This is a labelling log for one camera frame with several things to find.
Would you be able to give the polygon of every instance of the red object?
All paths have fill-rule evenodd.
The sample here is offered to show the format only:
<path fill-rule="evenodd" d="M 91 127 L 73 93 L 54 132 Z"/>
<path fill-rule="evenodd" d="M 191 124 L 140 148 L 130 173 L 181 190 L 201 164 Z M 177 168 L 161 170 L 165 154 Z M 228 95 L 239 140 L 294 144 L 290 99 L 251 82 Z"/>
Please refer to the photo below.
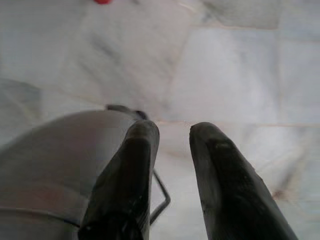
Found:
<path fill-rule="evenodd" d="M 97 4 L 109 4 L 112 0 L 94 0 Z"/>

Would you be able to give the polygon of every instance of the marble floor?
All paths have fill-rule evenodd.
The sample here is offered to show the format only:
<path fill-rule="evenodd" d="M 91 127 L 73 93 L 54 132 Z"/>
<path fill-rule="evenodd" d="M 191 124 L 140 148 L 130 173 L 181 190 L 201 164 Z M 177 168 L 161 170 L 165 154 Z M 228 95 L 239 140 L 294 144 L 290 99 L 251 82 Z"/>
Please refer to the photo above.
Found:
<path fill-rule="evenodd" d="M 212 122 L 297 236 L 318 240 L 319 12 L 319 0 L 0 0 L 0 145 L 109 103 L 146 111 L 172 198 L 150 239 L 205 240 L 189 129 Z"/>

